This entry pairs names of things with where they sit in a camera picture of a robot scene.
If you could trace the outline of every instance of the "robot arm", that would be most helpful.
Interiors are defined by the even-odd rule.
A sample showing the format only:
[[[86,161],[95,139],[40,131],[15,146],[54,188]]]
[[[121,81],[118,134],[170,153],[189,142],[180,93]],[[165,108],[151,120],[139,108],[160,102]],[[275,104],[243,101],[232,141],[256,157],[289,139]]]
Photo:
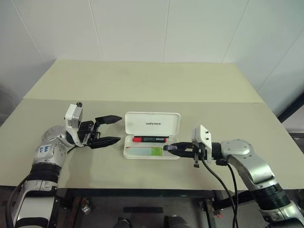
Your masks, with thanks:
[[[105,147],[120,140],[118,137],[99,138],[98,127],[101,124],[115,123],[121,117],[110,115],[95,120],[95,123],[81,122],[82,104],[71,104],[65,115],[66,125],[51,127],[43,134],[13,213],[10,212],[10,203],[7,205],[8,228],[56,226],[58,178],[68,152],[75,147]]]
[[[242,181],[254,195],[264,220],[270,224],[296,219],[304,227],[304,217],[295,203],[288,199],[269,165],[255,154],[251,144],[243,140],[211,142],[210,132],[202,125],[193,130],[192,142],[180,142],[165,146],[164,150],[180,156],[194,158],[194,167],[198,160],[218,165],[228,162],[233,165]]]

